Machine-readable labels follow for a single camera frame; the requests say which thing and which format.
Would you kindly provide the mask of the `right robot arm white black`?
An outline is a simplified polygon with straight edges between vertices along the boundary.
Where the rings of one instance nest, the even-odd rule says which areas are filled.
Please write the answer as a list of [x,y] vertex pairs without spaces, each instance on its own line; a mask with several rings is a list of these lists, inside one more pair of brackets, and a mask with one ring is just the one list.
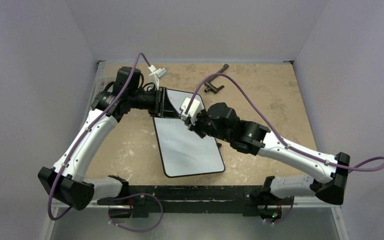
[[224,102],[204,109],[201,102],[190,98],[180,107],[180,117],[192,132],[225,141],[243,154],[279,161],[304,174],[293,177],[267,177],[260,196],[268,204],[291,196],[316,196],[319,200],[342,205],[348,180],[350,156],[318,152],[290,140],[281,142],[273,130],[253,121],[241,120]]

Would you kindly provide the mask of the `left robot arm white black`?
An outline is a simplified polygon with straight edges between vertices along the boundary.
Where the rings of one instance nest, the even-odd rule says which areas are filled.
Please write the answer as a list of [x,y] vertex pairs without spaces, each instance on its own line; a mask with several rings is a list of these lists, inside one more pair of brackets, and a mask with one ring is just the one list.
[[94,200],[110,198],[118,205],[128,201],[126,180],[115,175],[87,180],[85,175],[104,139],[131,109],[147,110],[153,118],[180,117],[168,98],[168,89],[159,85],[168,71],[153,65],[148,69],[150,82],[144,83],[139,69],[123,66],[115,80],[95,96],[72,144],[51,168],[42,167],[38,172],[50,197],[78,211]]

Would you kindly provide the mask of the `white whiteboard black frame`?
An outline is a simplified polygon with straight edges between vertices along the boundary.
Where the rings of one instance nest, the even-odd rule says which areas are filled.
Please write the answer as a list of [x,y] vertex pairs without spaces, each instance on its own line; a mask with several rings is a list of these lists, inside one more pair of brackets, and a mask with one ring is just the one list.
[[226,167],[214,137],[200,138],[184,122],[153,119],[163,172],[168,178],[222,173]]

